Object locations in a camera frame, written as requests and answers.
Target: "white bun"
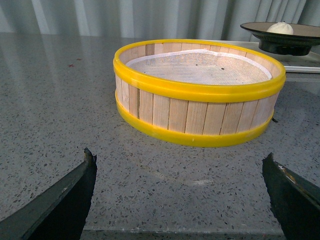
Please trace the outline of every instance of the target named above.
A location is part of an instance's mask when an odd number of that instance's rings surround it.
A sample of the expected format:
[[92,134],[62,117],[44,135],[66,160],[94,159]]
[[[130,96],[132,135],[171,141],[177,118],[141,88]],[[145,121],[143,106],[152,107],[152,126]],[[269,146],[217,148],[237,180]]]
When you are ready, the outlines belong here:
[[268,28],[267,32],[268,33],[275,33],[275,34],[293,35],[294,29],[288,23],[281,21],[281,22],[277,22],[277,23],[271,25]]

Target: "black plate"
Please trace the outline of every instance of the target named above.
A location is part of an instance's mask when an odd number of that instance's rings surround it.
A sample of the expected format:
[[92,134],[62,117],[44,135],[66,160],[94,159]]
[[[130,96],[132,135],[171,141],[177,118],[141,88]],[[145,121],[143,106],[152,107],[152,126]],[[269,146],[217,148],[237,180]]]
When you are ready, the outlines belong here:
[[260,39],[259,48],[263,51],[279,54],[305,56],[312,46],[320,45],[320,27],[292,24],[293,35],[267,32],[276,22],[247,22],[241,28]]

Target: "yellow plastic band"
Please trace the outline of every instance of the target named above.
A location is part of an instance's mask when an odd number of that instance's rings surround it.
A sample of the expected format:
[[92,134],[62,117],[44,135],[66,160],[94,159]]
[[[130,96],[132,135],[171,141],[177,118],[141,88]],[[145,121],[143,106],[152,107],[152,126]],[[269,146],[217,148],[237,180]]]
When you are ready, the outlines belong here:
[[[147,75],[126,66],[120,60],[120,55],[129,49],[138,46],[163,43],[191,43],[220,46],[240,50],[243,52],[258,55],[268,60],[277,68],[279,68],[280,74],[270,80],[253,84],[205,85],[172,81],[164,78]],[[169,98],[210,103],[246,102],[267,98],[278,93],[284,86],[286,80],[286,70],[284,66],[279,61],[263,53],[225,43],[192,39],[150,40],[126,45],[120,48],[115,53],[113,59],[113,69],[115,74],[119,78],[138,89]]]
[[224,135],[198,135],[171,131],[142,121],[131,115],[126,109],[122,107],[122,105],[119,103],[117,93],[115,93],[115,99],[116,106],[120,115],[135,129],[151,137],[170,143],[202,148],[227,147],[250,141],[260,136],[266,130],[274,114],[274,112],[272,111],[271,116],[265,123],[247,131]]

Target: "terrazzo countertop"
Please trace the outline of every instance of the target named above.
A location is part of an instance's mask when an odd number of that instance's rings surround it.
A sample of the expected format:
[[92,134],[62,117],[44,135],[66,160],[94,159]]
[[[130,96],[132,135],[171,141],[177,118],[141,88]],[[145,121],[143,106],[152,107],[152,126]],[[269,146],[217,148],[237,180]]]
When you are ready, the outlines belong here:
[[78,166],[88,147],[98,171],[86,231],[283,237],[262,160],[273,152],[320,186],[319,78],[288,75],[278,123],[250,142],[177,145],[118,114],[113,58],[136,41],[0,33],[0,220]]

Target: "bamboo steamer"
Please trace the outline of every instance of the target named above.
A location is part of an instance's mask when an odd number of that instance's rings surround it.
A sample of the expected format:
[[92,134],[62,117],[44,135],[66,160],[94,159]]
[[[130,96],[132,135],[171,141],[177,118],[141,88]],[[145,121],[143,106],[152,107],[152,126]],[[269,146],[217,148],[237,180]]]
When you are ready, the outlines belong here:
[[[205,85],[168,80],[134,70],[131,60],[184,50],[206,49],[246,57],[266,68],[271,79],[252,84]],[[114,56],[116,105],[137,130],[175,144],[225,147],[250,141],[267,128],[286,80],[277,60],[243,47],[190,39],[129,44]]]

